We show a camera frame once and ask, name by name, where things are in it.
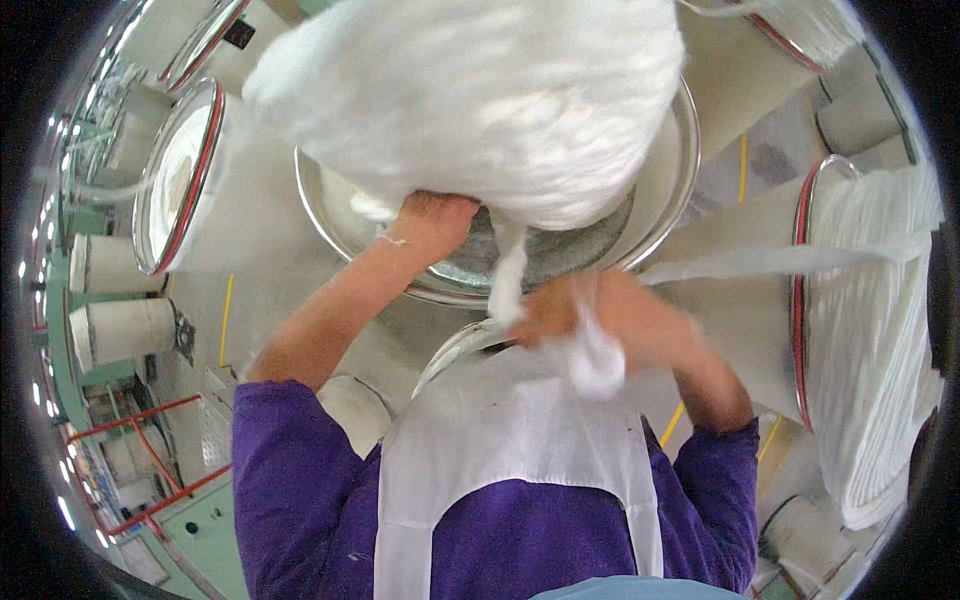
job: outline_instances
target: purple shirt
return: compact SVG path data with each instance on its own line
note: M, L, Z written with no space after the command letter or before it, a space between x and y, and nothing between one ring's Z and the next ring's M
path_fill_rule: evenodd
M671 466L643 421L664 577L742 591L756 562L754 420L694 428ZM371 598L380 447L367 460L295 381L233 401L237 542L251 597ZM589 577L636 575L627 518L602 490L501 481L461 498L433 532L431 598L528 598Z

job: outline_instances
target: hand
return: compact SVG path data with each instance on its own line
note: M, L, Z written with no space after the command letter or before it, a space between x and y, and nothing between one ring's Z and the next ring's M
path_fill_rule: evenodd
M418 190L403 201L386 236L411 256L419 273L464 243L479 209L480 203L467 196Z
M526 320L511 331L517 341L530 348L544 339L572 336L577 324L573 287L586 291L594 285L589 280L594 276L594 313L600 326L623 346L628 371L682 370L702 345L696 324L619 271L562 276L539 288L525 301Z

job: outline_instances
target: white apron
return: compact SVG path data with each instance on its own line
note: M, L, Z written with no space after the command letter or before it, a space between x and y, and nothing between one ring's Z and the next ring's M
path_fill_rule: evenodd
M663 576L657 495L640 422L644 400L680 402L667 371L581 400L537 351L454 364L414 397L383 440L373 597L430 594L434 527L457 500L507 479L612 493L638 575Z

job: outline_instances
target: worker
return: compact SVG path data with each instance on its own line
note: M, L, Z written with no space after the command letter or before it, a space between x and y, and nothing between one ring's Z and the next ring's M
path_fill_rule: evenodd
M694 322L625 274L533 293L518 344L437 375L365 459L325 413L316 393L352 340L464 242L477 209L410 195L237 388L234 516L251 596L529 598L614 575L742 591L757 551L750 401ZM596 322L626 357L611 400L572 395L537 349L574 334L574 291L590 281ZM693 434L671 465L640 414L680 399Z

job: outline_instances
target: red railing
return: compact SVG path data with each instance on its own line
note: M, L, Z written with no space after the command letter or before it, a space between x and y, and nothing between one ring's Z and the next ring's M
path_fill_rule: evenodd
M174 479L173 475L170 474L170 471L167 470L167 467L163 465L162 461L160 461L160 458L156 456L156 452L154 451L153 447L150 446L150 443L147 442L147 437L143 434L143 430L140 429L140 424L137 422L138 420L146 419L157 413L162 413L163 411L170 410L171 408L177 408L178 406L182 406L187 402L192 402L197 399L200 399L199 394L197 394L196 396L186 397L181 400L176 400L174 402L168 402L167 404L161 404L156 408L151 408L149 410L145 410L142 413L137 413L136 415L132 415L130 417L124 417L119 420L105 423L98 427L88 429L83 433L78 433L74 436L67 438L66 445L71 445L77 440L88 438L98 433L103 433L105 431L108 431L115 427L119 427L121 425L132 425L133 430L136 431L136 435L140 437L140 441L143 442L145 446L147 446L147 452L150 453L151 458L154 459L154 462L159 467L160 473L163 474L163 477L167 480L167 482L170 484L171 489L174 491L174 494L171 495L170 497L165 498L163 501L158 502L154 506L147 508L147 510L143 511L139 515L132 516L131 518L127 519L125 522L120 523L118 526L112 529L107 528L106 526L104 526L103 523L100 522L100 519L97 517L96 511L94 511L93 507L90 506L89 495L82 494L84 496L84 504L86 505L87 510L90 512L90 516L93 517L93 522L97 524L97 526L100 528L100 530L104 533L105 536L116 536L116 535L122 534L123 532L133 527L135 524L144 520L146 520L147 525L153 529L153 527L156 526L156 524L153 522L154 520L152 519L152 515L155 515L156 513L162 511L163 509L170 506L174 502L182 499L184 496L187 496L188 494L193 493L193 491L195 491L197 488L213 481L220 475L223 475L224 473L230 470L230 465L226 465L225 467L218 468L217 470L213 471L203 479L195 481L189 486L185 486L181 488L177 484L177 480ZM80 478L79 469L74 469L73 478L74 480L76 480L78 486L81 486L83 484Z

